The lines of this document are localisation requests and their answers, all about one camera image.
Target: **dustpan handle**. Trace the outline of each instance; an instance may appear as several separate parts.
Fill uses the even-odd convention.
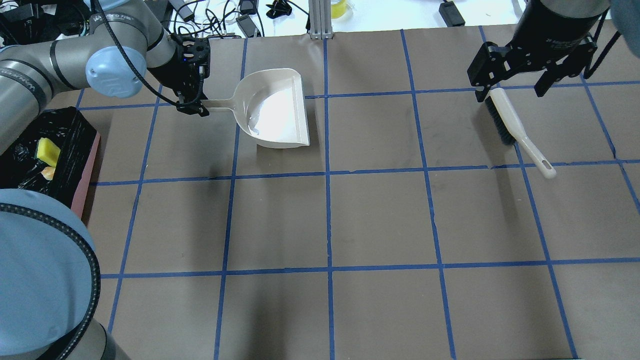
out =
[[[207,109],[234,109],[234,102],[231,99],[203,100],[202,105]]]

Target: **metal frame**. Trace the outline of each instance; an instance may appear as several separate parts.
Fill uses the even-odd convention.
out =
[[[309,0],[309,24],[312,40],[333,38],[330,0]]]

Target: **brush bristles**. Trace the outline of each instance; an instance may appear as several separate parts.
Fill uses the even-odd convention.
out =
[[[500,135],[500,140],[504,145],[513,145],[516,142],[516,139],[509,133],[507,127],[504,125],[504,121],[498,112],[498,109],[495,107],[493,100],[491,97],[487,97],[484,100],[486,104],[486,108],[489,110],[489,114],[491,114],[491,118],[493,118],[493,123],[495,124],[495,128],[498,130],[498,135]]]

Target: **power adapter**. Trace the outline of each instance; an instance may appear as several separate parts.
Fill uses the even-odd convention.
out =
[[[439,12],[448,28],[465,25],[465,19],[460,15],[458,7],[453,1],[444,0],[440,4]]]
[[[257,38],[262,36],[260,30],[258,30],[258,27],[256,27],[255,23],[253,22],[253,20],[251,20],[249,15],[240,15],[236,19],[236,22],[245,37]]]
[[[243,15],[255,15],[258,13],[258,0],[240,0],[238,11]]]
[[[191,9],[189,9],[188,6],[184,6],[184,0],[169,0],[169,3],[174,9],[176,9],[176,11],[180,9],[180,12],[178,14],[180,15],[180,17],[182,17],[182,20],[192,21],[193,19],[195,19],[195,15],[191,11]]]

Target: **yellow object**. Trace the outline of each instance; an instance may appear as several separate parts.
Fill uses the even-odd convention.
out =
[[[58,164],[58,156],[60,156],[60,148],[47,138],[38,140],[38,150],[36,158],[44,161],[50,167],[56,167]]]
[[[53,175],[56,172],[56,168],[54,167],[45,167],[40,173],[46,180],[53,180]]]
[[[338,19],[347,12],[347,0],[331,1],[331,18]]]

